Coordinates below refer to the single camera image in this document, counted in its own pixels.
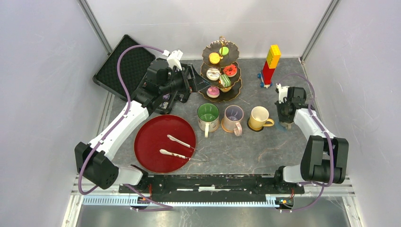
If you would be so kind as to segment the yellow ceramic mug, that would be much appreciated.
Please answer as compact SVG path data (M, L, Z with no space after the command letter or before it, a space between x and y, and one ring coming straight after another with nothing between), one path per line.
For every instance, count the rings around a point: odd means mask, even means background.
M274 120L270 118L269 111L262 106L256 106L252 109L248 126L253 131L261 131L265 127L271 127L275 124Z

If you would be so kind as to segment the three-tier black gold stand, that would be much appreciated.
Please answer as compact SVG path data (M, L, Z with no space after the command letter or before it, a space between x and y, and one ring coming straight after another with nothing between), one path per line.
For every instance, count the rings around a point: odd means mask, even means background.
M200 75L207 82L207 87L200 91L203 97L217 103L238 97L243 84L237 45L220 36L204 48L202 57Z

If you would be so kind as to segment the white chocolate striped donut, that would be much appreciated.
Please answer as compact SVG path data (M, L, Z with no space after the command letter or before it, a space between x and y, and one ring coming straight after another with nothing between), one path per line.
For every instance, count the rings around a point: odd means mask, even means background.
M211 67L206 71L206 77L209 80L217 81L219 80L220 76L221 76L220 70L217 68Z

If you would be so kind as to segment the green inside ceramic mug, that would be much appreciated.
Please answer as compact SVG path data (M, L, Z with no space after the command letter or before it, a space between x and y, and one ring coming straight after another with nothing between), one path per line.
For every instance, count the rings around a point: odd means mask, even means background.
M216 105L205 103L197 109L198 125L204 131L204 137L208 138L210 132L214 132L220 125L219 109Z

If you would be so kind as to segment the green matcha cake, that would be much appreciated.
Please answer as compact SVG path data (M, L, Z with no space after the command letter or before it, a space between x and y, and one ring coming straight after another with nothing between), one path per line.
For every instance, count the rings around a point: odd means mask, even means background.
M231 80L226 74L222 74L219 76L219 85L222 88L230 87Z

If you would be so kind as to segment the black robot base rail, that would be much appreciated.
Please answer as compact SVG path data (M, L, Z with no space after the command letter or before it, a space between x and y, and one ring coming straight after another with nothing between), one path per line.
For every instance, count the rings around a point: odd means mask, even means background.
M296 183L272 175L148 175L134 188L157 202L262 202L266 195L305 193Z

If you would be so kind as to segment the orange macaron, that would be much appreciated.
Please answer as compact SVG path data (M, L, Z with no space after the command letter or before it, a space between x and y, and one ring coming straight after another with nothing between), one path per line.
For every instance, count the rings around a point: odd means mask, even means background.
M211 64L218 64L221 60L221 56L217 52L212 52L209 54L209 61Z

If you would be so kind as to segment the pink frosted donut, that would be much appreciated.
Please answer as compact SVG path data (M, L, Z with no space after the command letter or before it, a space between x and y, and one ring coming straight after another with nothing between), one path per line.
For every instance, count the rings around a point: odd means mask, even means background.
M207 96L210 98L217 98L220 95L220 89L217 87L209 87L206 92Z

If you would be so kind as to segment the woven coaster front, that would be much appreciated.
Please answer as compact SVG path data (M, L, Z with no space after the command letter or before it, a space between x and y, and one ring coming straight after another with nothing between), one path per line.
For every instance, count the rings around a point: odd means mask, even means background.
M221 127L222 127L222 129L223 129L225 132L227 132L227 133L234 133L234 131L230 131L230 130L228 130L228 129L224 126L224 120L221 121Z

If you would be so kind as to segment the pink ceramic mug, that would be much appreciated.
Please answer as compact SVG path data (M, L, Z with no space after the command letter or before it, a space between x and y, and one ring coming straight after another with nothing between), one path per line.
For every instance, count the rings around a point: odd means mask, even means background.
M243 118L243 109L237 105L230 105L224 111L224 126L228 130L234 131L236 136L241 136L243 133L243 128L241 126Z

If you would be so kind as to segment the red frosted donut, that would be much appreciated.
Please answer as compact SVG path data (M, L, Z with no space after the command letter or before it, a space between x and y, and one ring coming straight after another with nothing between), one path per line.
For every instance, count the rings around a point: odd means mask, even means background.
M234 64L224 67L223 73L229 78L234 77L237 74L237 67Z

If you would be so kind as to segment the green macaron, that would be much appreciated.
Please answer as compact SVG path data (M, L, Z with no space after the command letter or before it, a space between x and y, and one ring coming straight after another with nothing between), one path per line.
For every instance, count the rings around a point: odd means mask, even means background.
M220 54L221 56L226 56L226 55L228 55L228 53L229 53L229 48L226 47L226 46L223 46L223 47L221 47L221 48L219 49L219 54Z

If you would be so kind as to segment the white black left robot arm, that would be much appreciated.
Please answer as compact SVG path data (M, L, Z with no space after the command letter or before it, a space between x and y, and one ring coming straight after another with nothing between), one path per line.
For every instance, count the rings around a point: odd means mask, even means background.
M148 188L148 179L136 167L116 166L112 162L116 152L137 126L159 108L164 95L188 95L202 91L209 85L192 64L184 64L179 70L176 66L170 68L167 60L156 59L151 62L117 117L89 143L80 142L75 147L79 192L86 195L93 191L82 189L83 178L104 190L117 183L129 184L136 192L144 192Z

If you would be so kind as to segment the yellow round coaster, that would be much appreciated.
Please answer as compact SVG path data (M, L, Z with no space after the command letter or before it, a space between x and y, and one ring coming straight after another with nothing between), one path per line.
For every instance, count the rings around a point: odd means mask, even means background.
M250 125L250 118L247 119L247 127L248 127L250 130L252 130L253 132L261 132L261 131L264 129L264 127L261 127L261 128L258 128L258 129L253 128L253 127Z

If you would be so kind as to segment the blue round coaster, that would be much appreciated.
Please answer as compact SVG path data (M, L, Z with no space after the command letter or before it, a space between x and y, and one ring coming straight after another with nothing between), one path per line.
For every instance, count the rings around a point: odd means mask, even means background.
M287 129L279 121L275 122L275 128L279 131L287 131Z

